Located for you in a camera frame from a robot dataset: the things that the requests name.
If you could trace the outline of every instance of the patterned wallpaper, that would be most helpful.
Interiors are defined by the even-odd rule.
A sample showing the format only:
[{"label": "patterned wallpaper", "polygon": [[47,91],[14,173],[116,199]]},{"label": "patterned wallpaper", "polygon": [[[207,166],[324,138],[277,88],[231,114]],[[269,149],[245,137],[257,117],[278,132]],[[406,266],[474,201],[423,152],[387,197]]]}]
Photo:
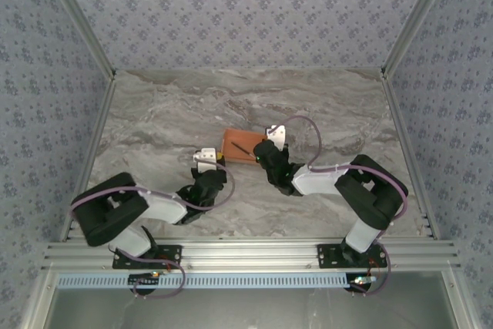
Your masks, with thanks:
[{"label": "patterned wallpaper", "polygon": [[416,0],[78,0],[116,69],[381,66]]},{"label": "patterned wallpaper", "polygon": [[59,0],[0,0],[0,327],[56,240],[106,82]]},{"label": "patterned wallpaper", "polygon": [[493,327],[493,0],[437,0],[394,75],[431,203]]}]

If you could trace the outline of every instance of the gray marble surface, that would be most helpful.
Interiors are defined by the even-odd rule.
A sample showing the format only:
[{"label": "gray marble surface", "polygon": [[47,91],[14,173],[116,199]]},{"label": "gray marble surface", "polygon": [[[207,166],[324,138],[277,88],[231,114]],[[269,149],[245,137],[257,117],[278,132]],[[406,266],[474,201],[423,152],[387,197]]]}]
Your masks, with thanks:
[{"label": "gray marble surface", "polygon": [[[372,71],[118,72],[89,185],[128,171],[150,189],[177,191],[192,181],[194,151],[219,149],[225,128],[263,132],[294,114],[307,115],[320,127],[324,147],[316,165],[365,153],[406,184],[409,210],[387,235],[424,233],[381,81]],[[313,129],[292,121],[287,133],[291,159],[308,161],[317,148]],[[343,237],[357,218],[341,196],[283,196],[261,168],[228,167],[236,192],[227,205],[184,227],[143,223],[157,237]]]}]

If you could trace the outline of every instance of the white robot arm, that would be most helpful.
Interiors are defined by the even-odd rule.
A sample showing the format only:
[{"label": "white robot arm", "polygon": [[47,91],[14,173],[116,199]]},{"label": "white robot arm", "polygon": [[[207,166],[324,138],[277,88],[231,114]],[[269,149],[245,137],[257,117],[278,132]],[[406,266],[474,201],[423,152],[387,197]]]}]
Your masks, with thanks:
[{"label": "white robot arm", "polygon": [[[224,166],[224,158],[215,149],[202,149],[193,158],[196,162],[207,161],[197,162],[192,168],[195,183],[167,197],[139,188],[129,173],[119,173],[77,196],[72,202],[73,214],[88,245],[97,247],[107,243],[111,250],[123,250],[139,257],[153,247],[150,233],[136,225],[141,219],[183,225],[200,217],[213,206],[216,195],[226,182],[226,173],[214,165]],[[118,191],[118,188],[129,187],[136,189]],[[105,191],[108,191],[105,196],[90,199],[92,195]],[[204,207],[204,210],[188,207],[183,201]]]},{"label": "white robot arm", "polygon": [[[358,155],[351,163],[332,166],[327,170],[289,163],[287,145],[281,149],[270,138],[257,144],[253,153],[257,162],[266,170],[269,183],[282,194],[340,194],[349,203],[359,217],[342,243],[344,257],[349,261],[360,259],[360,255],[367,252],[398,212],[403,198],[395,185],[407,196],[404,184],[365,155]],[[351,167],[370,169],[373,173]]]}]

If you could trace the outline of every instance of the white bracket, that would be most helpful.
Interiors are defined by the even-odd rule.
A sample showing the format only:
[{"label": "white bracket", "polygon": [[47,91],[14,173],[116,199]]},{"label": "white bracket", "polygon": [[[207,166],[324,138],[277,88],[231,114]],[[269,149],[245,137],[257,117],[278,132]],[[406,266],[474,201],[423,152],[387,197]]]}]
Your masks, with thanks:
[{"label": "white bracket", "polygon": [[[199,152],[193,154],[193,160],[196,162],[198,159],[202,161],[216,163],[217,154],[215,148],[202,148]],[[216,170],[215,164],[200,163],[197,162],[197,169],[199,173],[205,173],[208,170]]]},{"label": "white bracket", "polygon": [[335,186],[335,183],[346,172],[347,169],[336,170],[327,173],[315,173],[310,171],[310,168],[305,165],[301,167],[298,171],[296,171],[291,183],[294,185],[297,191],[304,196],[315,193],[340,195],[339,190],[337,190]]},{"label": "white bracket", "polygon": [[268,140],[272,140],[278,150],[283,150],[284,143],[286,142],[286,128],[284,125],[281,125],[276,129],[276,131],[271,132],[271,130],[276,126],[277,125],[272,125],[270,129],[266,129],[265,132]]}]

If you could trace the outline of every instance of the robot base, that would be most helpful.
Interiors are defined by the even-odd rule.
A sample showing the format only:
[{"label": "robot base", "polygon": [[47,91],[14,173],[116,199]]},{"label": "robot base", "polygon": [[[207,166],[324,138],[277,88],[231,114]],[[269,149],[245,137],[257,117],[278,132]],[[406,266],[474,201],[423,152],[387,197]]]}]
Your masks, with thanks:
[{"label": "robot base", "polygon": [[318,244],[318,266],[320,269],[344,268],[374,268],[374,261],[378,267],[387,267],[385,252],[377,244],[372,244],[365,253],[359,253],[357,261],[349,261],[343,255],[343,244]]},{"label": "robot base", "polygon": [[[166,259],[179,264],[182,260],[182,246],[180,245],[156,245],[153,249],[146,252],[141,258]],[[115,270],[177,270],[173,265],[161,263],[146,263],[130,260],[119,250],[115,251],[113,257],[113,269]]]}]

